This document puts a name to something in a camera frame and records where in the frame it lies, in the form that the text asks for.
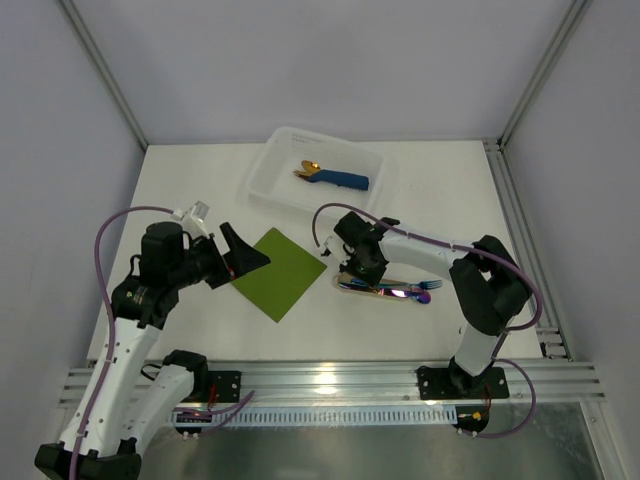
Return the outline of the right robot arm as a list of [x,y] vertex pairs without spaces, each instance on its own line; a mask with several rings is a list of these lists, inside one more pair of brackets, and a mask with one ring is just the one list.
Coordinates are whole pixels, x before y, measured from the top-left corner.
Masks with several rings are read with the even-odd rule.
[[334,232],[343,248],[341,273],[375,292],[419,291],[417,285],[386,281],[391,264],[434,274],[453,286],[467,325],[447,366],[418,369],[422,399],[508,397],[496,355],[513,329],[513,319],[538,293],[499,239],[485,235],[474,243],[458,244],[412,232],[395,219],[366,221],[356,212],[342,217]]

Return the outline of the green paper napkin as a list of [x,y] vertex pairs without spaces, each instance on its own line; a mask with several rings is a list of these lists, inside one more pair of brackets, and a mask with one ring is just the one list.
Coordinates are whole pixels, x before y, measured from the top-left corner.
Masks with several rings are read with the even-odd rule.
[[235,280],[234,288],[275,323],[279,323],[326,270],[326,265],[276,228],[254,248],[270,263]]

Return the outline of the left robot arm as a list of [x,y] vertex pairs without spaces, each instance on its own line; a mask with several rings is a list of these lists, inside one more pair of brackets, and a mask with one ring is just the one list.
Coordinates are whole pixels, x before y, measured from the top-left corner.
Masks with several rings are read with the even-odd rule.
[[34,463],[49,479],[135,479],[145,451],[173,409],[206,390],[205,356],[175,350],[152,385],[133,390],[181,290],[206,283],[216,289],[269,264],[229,223],[221,253],[196,220],[190,229],[165,221],[147,227],[141,251],[107,301],[106,342],[77,410],[59,440],[39,447]]

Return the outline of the iridescent blue fork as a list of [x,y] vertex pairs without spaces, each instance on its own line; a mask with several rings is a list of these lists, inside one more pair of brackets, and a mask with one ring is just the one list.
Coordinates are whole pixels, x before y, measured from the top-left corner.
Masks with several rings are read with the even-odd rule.
[[417,283],[401,282],[401,281],[388,281],[381,284],[383,288],[390,289],[402,289],[402,290],[435,290],[441,288],[443,285],[442,280],[423,280]]

